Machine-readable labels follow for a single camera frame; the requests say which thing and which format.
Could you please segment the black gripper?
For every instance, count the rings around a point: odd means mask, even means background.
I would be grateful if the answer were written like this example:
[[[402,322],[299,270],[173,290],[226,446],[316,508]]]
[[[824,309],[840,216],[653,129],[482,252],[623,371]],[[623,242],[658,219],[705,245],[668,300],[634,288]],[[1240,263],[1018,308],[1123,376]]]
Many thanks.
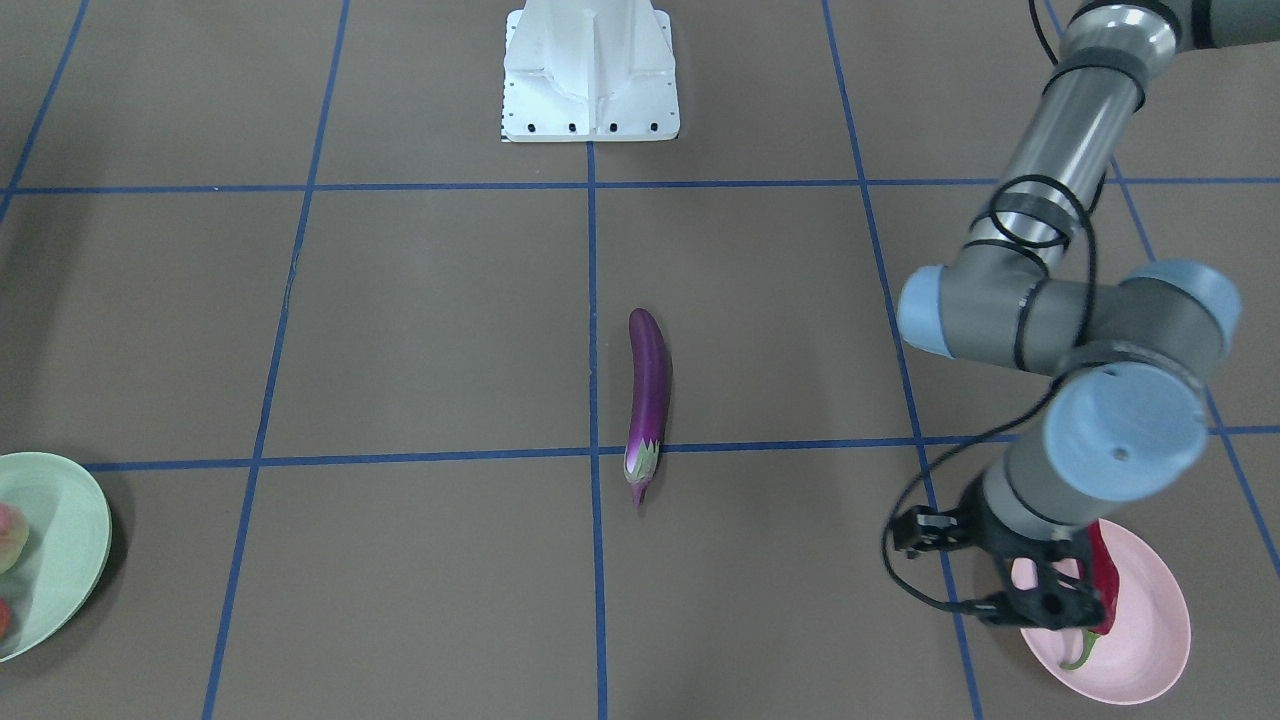
[[[998,579],[993,593],[966,601],[982,623],[1062,630],[1097,626],[1105,620],[1084,530],[1070,530],[1065,539],[1021,536],[997,519],[978,478],[961,495],[960,518],[966,547],[983,553]]]

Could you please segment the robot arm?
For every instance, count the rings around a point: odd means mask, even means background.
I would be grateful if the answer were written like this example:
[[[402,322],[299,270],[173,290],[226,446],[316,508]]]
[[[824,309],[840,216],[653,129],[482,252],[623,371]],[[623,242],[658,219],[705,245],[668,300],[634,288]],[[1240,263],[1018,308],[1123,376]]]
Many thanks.
[[[1094,202],[1176,55],[1276,41],[1275,1],[1088,1],[1068,22],[966,243],[952,264],[914,272],[899,297],[914,348],[1050,379],[1030,409],[983,433],[1020,436],[955,509],[893,503],[881,559],[914,600],[992,626],[1103,620],[1087,528],[1198,461],[1204,386],[1230,354],[1242,296],[1180,259],[1100,284]]]

